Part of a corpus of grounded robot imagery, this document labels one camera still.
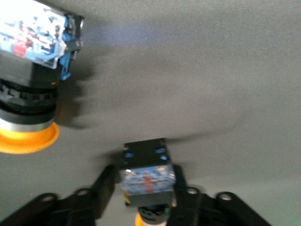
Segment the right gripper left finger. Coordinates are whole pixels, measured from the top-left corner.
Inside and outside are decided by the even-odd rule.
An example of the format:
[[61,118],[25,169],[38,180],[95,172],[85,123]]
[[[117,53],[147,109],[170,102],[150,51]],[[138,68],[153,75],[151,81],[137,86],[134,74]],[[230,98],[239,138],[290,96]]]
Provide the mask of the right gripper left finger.
[[2,226],[95,226],[115,191],[115,167],[108,165],[90,186],[60,199],[36,196],[0,222]]

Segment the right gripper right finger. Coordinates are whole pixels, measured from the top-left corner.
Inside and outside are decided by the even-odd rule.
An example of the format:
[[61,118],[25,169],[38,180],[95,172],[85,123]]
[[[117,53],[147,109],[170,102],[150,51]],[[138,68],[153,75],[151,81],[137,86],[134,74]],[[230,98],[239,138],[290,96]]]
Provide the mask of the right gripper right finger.
[[174,165],[176,206],[170,210],[168,226],[269,226],[270,223],[239,196],[219,192],[210,197],[187,185],[182,167]]

